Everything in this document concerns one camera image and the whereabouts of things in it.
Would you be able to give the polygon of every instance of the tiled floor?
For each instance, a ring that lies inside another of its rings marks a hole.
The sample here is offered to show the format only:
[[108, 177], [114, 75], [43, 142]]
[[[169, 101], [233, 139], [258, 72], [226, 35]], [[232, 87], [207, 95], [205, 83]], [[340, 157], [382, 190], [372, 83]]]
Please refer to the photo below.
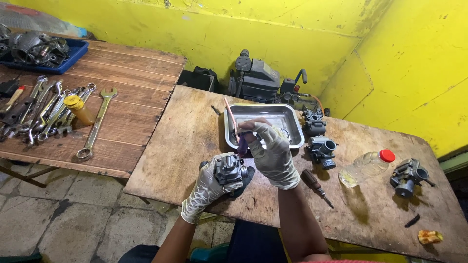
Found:
[[[0, 165], [23, 175], [46, 168], [3, 159]], [[178, 207], [126, 195], [103, 175], [58, 169], [36, 180], [47, 187], [0, 175], [0, 256], [39, 251], [51, 263], [116, 263], [138, 244], [160, 246], [180, 213]], [[192, 248], [229, 242], [233, 227], [225, 217], [201, 220]]]

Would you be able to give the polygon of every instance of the stainless steel tray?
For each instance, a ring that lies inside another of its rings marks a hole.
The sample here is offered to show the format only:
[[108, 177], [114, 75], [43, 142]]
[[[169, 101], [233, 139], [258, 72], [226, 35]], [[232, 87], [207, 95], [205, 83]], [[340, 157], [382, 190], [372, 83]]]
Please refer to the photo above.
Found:
[[[231, 104], [236, 123], [264, 117], [273, 126], [282, 131], [289, 138], [289, 148], [300, 148], [304, 144], [304, 134], [300, 128], [295, 110], [286, 104]], [[227, 109], [224, 108], [224, 132], [226, 142], [232, 148], [237, 149], [238, 143], [233, 133], [234, 125]], [[266, 148], [265, 141], [260, 141]]]

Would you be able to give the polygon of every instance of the latex glove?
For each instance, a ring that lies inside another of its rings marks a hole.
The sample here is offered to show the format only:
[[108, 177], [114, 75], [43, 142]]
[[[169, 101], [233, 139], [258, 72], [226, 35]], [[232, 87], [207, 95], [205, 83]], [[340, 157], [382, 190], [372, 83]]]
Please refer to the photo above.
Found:
[[237, 131], [257, 132], [265, 140], [266, 149], [253, 134], [245, 135], [257, 169], [272, 185], [288, 190], [299, 184], [300, 175], [294, 167], [289, 142], [282, 132], [272, 127], [265, 118], [239, 123]]
[[242, 182], [229, 183], [223, 187], [219, 185], [214, 178], [214, 167], [216, 162], [224, 156], [234, 155], [233, 152], [223, 153], [214, 156], [208, 164], [200, 169], [200, 175], [197, 182], [190, 193], [189, 198], [182, 202], [182, 218], [191, 223], [198, 224], [198, 220], [202, 215], [203, 210], [222, 195], [239, 189], [243, 186]]

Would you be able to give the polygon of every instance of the wooden workbench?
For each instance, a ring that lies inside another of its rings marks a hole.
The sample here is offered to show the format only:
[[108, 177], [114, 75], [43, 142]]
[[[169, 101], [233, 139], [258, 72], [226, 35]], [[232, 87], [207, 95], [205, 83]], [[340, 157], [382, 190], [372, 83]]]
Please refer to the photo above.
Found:
[[[217, 116], [211, 109], [213, 105], [222, 112], [223, 97], [176, 86], [124, 192], [180, 205], [193, 188], [200, 162], [233, 151], [225, 142], [223, 115]], [[233, 97], [228, 100], [252, 103]], [[301, 112], [297, 111], [297, 115], [303, 124]], [[328, 121], [327, 136], [339, 144], [335, 151], [337, 167], [327, 172], [313, 166], [304, 151], [306, 144], [292, 152], [297, 170], [312, 169], [335, 205], [335, 209], [331, 209], [300, 183], [325, 237], [425, 259], [468, 262], [468, 225], [429, 145], [416, 136], [341, 119], [325, 119]], [[352, 189], [339, 182], [337, 174], [344, 165], [366, 152], [383, 148], [396, 154], [395, 162], [384, 174]], [[423, 182], [425, 185], [417, 188], [415, 197], [404, 200], [394, 195], [388, 179], [395, 166], [410, 157], [421, 161], [437, 186], [431, 188]], [[253, 159], [245, 159], [244, 165], [255, 166]], [[218, 200], [207, 211], [280, 226], [277, 190], [258, 171], [239, 198]], [[412, 227], [404, 228], [417, 213], [421, 219]], [[417, 239], [422, 229], [440, 231], [444, 241], [422, 246]]]
[[[97, 114], [103, 89], [116, 88], [93, 147], [93, 157], [83, 163], [74, 156], [84, 147], [91, 126], [78, 127], [64, 138], [51, 138], [27, 149], [20, 139], [0, 143], [0, 158], [40, 163], [54, 167], [129, 178], [187, 61], [182, 56], [145, 48], [89, 40], [88, 52], [63, 75], [63, 88], [95, 83], [97, 88], [86, 102]], [[0, 66], [0, 81], [10, 80], [19, 71]], [[23, 72], [20, 85], [28, 96], [38, 73]]]

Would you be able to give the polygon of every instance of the person's leg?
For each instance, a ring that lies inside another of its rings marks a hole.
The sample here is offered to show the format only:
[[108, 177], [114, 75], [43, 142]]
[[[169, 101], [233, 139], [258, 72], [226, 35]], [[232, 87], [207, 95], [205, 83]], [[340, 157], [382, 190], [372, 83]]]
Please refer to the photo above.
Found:
[[151, 263], [158, 250], [158, 246], [137, 245], [125, 253], [118, 263]]
[[227, 250], [227, 263], [287, 263], [278, 229], [236, 220]]

